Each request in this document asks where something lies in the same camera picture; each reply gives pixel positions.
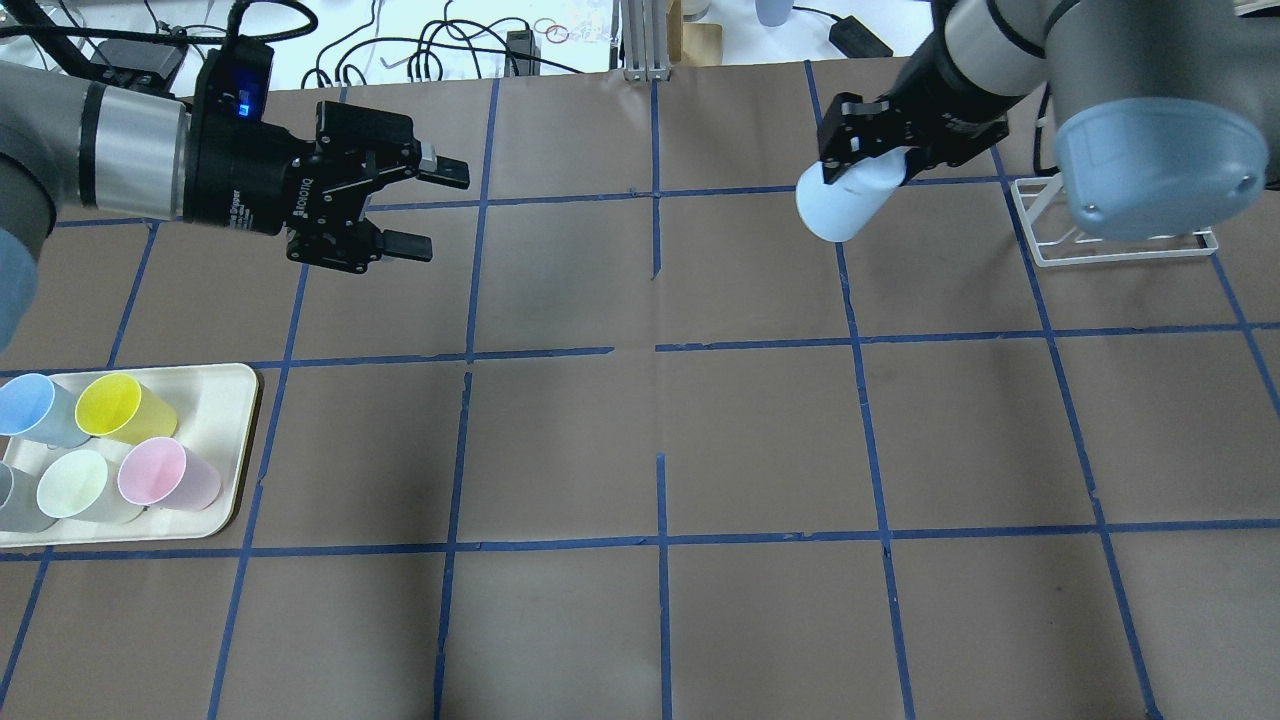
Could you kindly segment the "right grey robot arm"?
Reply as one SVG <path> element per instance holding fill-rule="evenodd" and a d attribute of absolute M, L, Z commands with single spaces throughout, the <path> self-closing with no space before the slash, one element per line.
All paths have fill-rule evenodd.
<path fill-rule="evenodd" d="M 1277 188 L 1279 26 L 1231 1 L 936 1 L 893 86 L 833 97 L 800 177 L 805 227 L 845 242 L 924 170 L 960 167 L 1047 88 L 1076 225 L 1180 234 Z"/>

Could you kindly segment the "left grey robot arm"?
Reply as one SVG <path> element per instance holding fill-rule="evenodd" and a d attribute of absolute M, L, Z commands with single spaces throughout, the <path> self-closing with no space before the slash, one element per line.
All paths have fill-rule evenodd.
<path fill-rule="evenodd" d="M 285 234 L 293 263 L 351 274 L 388 256 L 431 259 L 429 237 L 369 220 L 369 200 L 406 181 L 466 190 L 468 165 L 392 111 L 321 101 L 312 140 L 266 123 L 271 65 L 265 42 L 230 40 L 209 54 L 189 102 L 4 65 L 5 345 L 35 301 L 44 245 L 69 204 Z"/>

